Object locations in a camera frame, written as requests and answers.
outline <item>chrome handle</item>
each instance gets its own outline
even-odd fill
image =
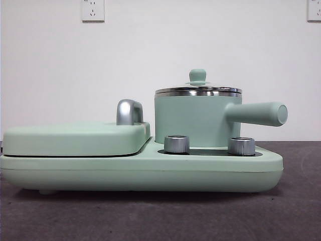
[[[141,103],[132,99],[122,99],[117,106],[116,124],[132,126],[134,122],[143,122]]]

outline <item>lid knob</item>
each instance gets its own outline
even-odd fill
[[[190,84],[200,86],[206,84],[206,71],[204,69],[192,69],[190,71]]]

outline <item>silver knob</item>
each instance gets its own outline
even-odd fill
[[[248,137],[234,137],[229,140],[228,153],[239,156],[255,155],[255,140]]]
[[[188,153],[190,139],[186,136],[167,136],[164,140],[164,151],[170,153]]]

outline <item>stainless steel rim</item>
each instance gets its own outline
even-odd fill
[[[211,87],[211,86],[187,86],[187,87],[174,87],[174,88],[166,88],[159,89],[155,93],[165,93],[165,92],[190,92],[190,91],[222,91],[222,92],[233,92],[233,93],[242,93],[241,89],[230,88],[230,87]]]
[[[163,96],[229,96],[229,97],[242,97],[242,94],[235,92],[224,91],[177,91],[177,92],[161,92],[156,93],[155,97]]]

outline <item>appliance foot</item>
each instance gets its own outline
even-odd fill
[[[42,195],[52,195],[57,193],[58,191],[56,190],[39,190],[39,193]]]

